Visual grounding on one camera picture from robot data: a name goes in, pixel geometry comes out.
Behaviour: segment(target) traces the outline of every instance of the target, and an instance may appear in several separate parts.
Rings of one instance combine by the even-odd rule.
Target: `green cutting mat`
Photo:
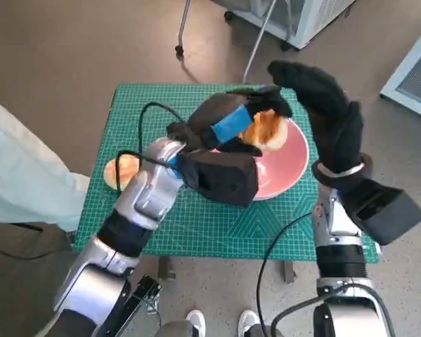
[[[102,225],[117,199],[117,193],[103,181],[105,164],[119,150],[136,149],[137,123],[142,107],[157,101],[173,107],[188,117],[213,93],[240,86],[221,84],[121,84],[115,91],[105,133],[91,177],[84,210],[76,237],[76,248],[82,249],[89,237]],[[283,90],[294,116],[310,145],[310,163],[317,159],[311,129],[304,108],[294,91]],[[143,149],[164,136],[174,118],[153,107],[143,120]],[[174,208],[143,251],[168,256],[212,256],[222,258],[263,258],[265,250],[282,226],[311,211],[317,197],[316,181],[307,168],[302,179],[286,193],[267,201],[253,202],[249,208],[218,204],[183,188]],[[374,244],[367,239],[365,251],[370,262],[377,261]],[[281,260],[315,260],[310,218],[291,228],[273,251]]]

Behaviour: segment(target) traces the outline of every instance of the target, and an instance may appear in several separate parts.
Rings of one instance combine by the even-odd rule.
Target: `bun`
[[[132,177],[138,173],[139,167],[140,161],[137,157],[131,156],[130,154],[123,154],[119,158],[119,184],[121,185],[121,190],[124,190]],[[116,190],[117,172],[115,159],[112,159],[105,165],[103,176],[105,184]]]
[[[244,143],[260,150],[278,150],[287,141],[288,118],[274,110],[263,111],[254,116],[254,122],[238,135]]]

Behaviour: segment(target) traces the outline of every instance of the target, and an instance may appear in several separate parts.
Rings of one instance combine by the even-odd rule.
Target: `floor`
[[[193,0],[181,64],[174,46],[182,10],[183,0],[0,1],[0,102],[73,171],[90,174],[118,83],[240,81],[257,30],[241,20],[228,25],[222,8]],[[375,160],[375,177],[405,188],[421,206],[421,117],[378,98],[420,34],[421,0],[358,0],[349,17],[339,18],[299,53],[282,53],[278,41],[267,36],[249,81],[271,82],[266,66],[273,59],[318,65],[335,75],[363,103],[363,149]],[[0,247],[32,254],[65,245],[62,232],[45,228],[38,237],[0,225]],[[46,322],[73,258],[65,252],[21,263],[0,256],[0,336],[31,336]],[[260,262],[175,258],[174,265],[177,280],[162,293],[164,322],[200,308],[208,336],[234,336],[238,315],[254,308]],[[156,267],[157,259],[146,256],[141,269],[155,275]],[[299,278],[285,286],[278,265],[267,267],[262,289],[267,321],[314,295],[315,265],[297,263],[296,269]],[[370,274],[397,334],[421,336],[421,225],[386,247]],[[280,330],[284,336],[311,336],[311,310],[292,316]]]

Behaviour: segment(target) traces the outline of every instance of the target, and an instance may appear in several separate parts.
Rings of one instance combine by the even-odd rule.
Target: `shoe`
[[[199,331],[199,337],[205,337],[205,318],[204,314],[200,310],[192,310],[186,317],[187,321]]]
[[[244,337],[245,332],[255,324],[260,324],[259,316],[252,310],[243,311],[238,321],[238,337]]]

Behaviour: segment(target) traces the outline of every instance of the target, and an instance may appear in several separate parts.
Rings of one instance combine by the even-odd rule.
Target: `plate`
[[[293,120],[289,120],[288,137],[279,150],[264,152],[255,159],[259,176],[259,191],[254,200],[277,197],[294,186],[309,164],[309,144]]]

